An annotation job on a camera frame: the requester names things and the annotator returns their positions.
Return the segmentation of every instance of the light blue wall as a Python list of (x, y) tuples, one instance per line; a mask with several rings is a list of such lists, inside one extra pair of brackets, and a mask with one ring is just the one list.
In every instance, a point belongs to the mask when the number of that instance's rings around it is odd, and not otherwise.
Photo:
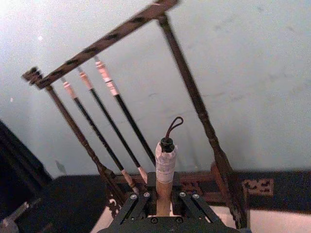
[[(1, 1), (0, 118), (54, 177), (97, 170), (44, 90), (20, 75), (44, 74), (142, 9), (143, 0)], [(185, 0), (169, 12), (221, 145), (235, 169), (311, 167), (311, 3), (285, 0)], [(177, 170), (209, 170), (203, 127), (156, 21), (100, 54), (154, 150), (175, 116)], [(146, 170), (146, 153), (90, 60), (82, 65)], [(130, 172), (134, 164), (77, 71), (66, 75), (107, 141)], [(55, 90), (100, 160), (106, 150), (62, 88)]]

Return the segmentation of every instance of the white paper wrapping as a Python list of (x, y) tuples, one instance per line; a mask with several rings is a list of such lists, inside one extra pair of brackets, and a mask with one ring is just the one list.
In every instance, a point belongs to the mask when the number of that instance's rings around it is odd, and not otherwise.
[(173, 181), (175, 162), (177, 155), (177, 146), (171, 153), (162, 153), (160, 143), (155, 149), (155, 172), (156, 178), (161, 183), (170, 183)]

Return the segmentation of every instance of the metal screw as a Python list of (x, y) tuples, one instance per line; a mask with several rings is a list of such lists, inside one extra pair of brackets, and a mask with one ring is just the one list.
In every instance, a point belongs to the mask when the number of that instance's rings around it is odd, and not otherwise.
[(183, 223), (184, 220), (181, 217), (177, 217), (175, 220), (178, 224)]
[(151, 218), (151, 223), (152, 224), (157, 224), (157, 218), (156, 217), (152, 217)]
[(136, 195), (136, 194), (132, 194), (132, 195), (130, 196), (130, 198), (131, 198), (132, 200), (135, 200), (135, 199), (137, 198), (137, 195)]

